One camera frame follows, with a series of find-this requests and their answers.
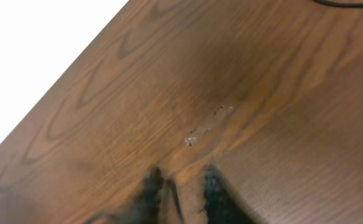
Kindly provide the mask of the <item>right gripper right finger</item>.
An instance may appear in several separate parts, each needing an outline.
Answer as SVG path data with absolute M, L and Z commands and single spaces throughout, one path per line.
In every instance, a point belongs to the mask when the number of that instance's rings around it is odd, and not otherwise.
M 204 175 L 203 198 L 207 224 L 257 224 L 238 205 L 225 186 L 218 169 L 209 165 Z

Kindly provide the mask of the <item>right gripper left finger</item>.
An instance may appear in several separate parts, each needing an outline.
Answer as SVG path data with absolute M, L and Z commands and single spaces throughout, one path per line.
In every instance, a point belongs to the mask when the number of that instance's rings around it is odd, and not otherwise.
M 181 224 L 183 214 L 177 185 L 165 177 L 160 167 L 150 167 L 141 181 L 139 192 L 119 212 L 100 212 L 84 224 Z

